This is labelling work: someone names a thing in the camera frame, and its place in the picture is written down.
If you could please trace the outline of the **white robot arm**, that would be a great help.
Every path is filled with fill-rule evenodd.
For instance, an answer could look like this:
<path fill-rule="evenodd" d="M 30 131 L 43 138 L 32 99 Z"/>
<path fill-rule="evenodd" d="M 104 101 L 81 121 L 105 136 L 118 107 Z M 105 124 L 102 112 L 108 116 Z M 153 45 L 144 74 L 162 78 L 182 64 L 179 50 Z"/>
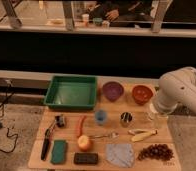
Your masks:
<path fill-rule="evenodd" d="M 179 103 L 196 114 L 196 68 L 194 67 L 167 72 L 159 79 L 159 90 L 152 101 L 155 110 L 161 114 L 171 114 Z"/>

